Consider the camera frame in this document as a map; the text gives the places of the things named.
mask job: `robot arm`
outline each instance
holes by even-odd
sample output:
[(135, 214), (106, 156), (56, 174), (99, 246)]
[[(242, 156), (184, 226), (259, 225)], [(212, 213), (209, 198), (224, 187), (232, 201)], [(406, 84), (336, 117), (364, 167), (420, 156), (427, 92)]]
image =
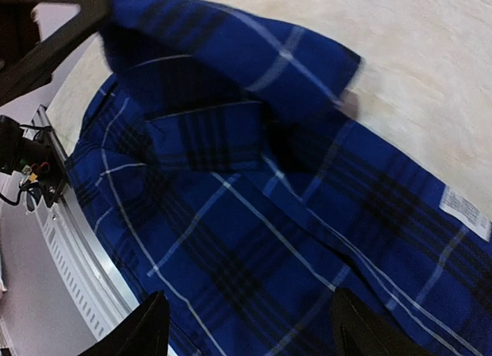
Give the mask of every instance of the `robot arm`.
[[(40, 42), (32, 10), (41, 2), (77, 4), (81, 11)], [(47, 85), (53, 71), (101, 27), (110, 13), (110, 0), (0, 0), (0, 106)], [(47, 132), (32, 141), (24, 138), (22, 128), (26, 127), (0, 116), (0, 172), (11, 175), (26, 166), (51, 165), (49, 172), (36, 175), (35, 183), (50, 206), (65, 184), (63, 163), (53, 152), (52, 137)], [(2, 195), (0, 199), (18, 205), (20, 193), (32, 187), (34, 184), (21, 189), (16, 201)]]

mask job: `white label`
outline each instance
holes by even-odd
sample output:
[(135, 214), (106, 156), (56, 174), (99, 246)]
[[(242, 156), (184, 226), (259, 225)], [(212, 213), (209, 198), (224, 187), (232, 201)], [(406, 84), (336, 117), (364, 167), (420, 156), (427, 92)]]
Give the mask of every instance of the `white label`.
[(487, 242), (490, 240), (492, 224), (487, 219), (487, 216), (479, 212), (477, 208), (458, 193), (451, 191), (449, 187), (444, 189), (439, 207), (442, 211), (447, 212), (449, 215), (461, 221), (480, 238)]

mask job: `blue plaid shirt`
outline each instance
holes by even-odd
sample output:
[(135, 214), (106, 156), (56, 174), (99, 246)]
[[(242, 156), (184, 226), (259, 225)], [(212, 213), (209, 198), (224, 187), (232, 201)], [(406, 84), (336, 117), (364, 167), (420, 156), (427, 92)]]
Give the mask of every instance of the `blue plaid shirt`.
[(430, 352), (492, 354), (492, 248), (338, 111), (356, 54), (223, 5), (113, 3), (115, 74), (67, 167), (134, 293), (165, 290), (179, 354), (333, 354), (337, 287)]

